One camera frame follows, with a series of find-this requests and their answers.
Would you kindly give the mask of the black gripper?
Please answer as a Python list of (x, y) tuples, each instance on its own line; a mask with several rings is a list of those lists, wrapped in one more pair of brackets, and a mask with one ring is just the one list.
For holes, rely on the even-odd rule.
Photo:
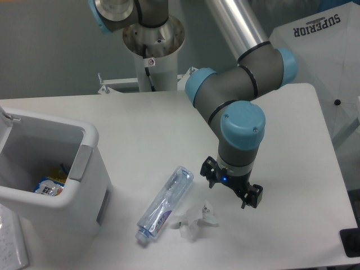
[(217, 162), (208, 156), (201, 166), (200, 175), (209, 182), (209, 188), (221, 183), (233, 190), (242, 199), (242, 209), (245, 206), (257, 208), (262, 200), (263, 187), (249, 183), (251, 171), (252, 169), (246, 169), (245, 172), (231, 173), (226, 168), (221, 169)]

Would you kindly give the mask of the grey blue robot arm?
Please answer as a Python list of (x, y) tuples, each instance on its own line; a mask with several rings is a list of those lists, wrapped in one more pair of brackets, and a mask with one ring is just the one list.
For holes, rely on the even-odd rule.
[[(263, 188), (249, 178), (264, 137), (264, 112), (253, 100), (292, 82), (298, 65), (291, 51), (275, 49), (247, 1), (207, 1), (237, 65), (217, 73), (194, 71), (185, 92), (218, 138), (218, 156), (207, 158), (200, 173), (211, 186), (234, 191), (243, 206), (256, 208)], [(185, 41), (182, 23), (168, 1), (89, 1), (101, 31), (122, 30), (136, 62), (141, 92), (177, 89), (177, 52)]]

